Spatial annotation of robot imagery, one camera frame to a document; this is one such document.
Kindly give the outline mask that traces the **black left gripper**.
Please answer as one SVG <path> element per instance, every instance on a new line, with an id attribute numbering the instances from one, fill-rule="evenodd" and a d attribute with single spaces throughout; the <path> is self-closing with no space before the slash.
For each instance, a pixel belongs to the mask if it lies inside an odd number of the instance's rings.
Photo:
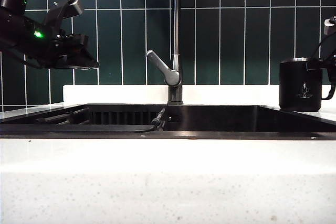
<path id="1" fill-rule="evenodd" d="M 31 58 L 39 63 L 40 68 L 47 69 L 98 69 L 99 63 L 86 49 L 89 36 L 84 34 L 66 35 L 59 29 L 56 36 L 50 36 L 46 30 L 34 29 L 33 49 Z M 84 47 L 69 53 L 67 48 Z"/>

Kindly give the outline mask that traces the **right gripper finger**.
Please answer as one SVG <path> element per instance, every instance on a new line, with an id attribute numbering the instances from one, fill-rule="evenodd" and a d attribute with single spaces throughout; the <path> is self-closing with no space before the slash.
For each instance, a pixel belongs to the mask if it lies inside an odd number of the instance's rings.
<path id="1" fill-rule="evenodd" d="M 323 69 L 323 60 L 320 59 L 310 59 L 306 62 L 307 71 L 321 70 Z"/>
<path id="2" fill-rule="evenodd" d="M 327 69 L 330 83 L 335 83 L 335 55 L 330 55 L 325 60 L 325 68 Z"/>

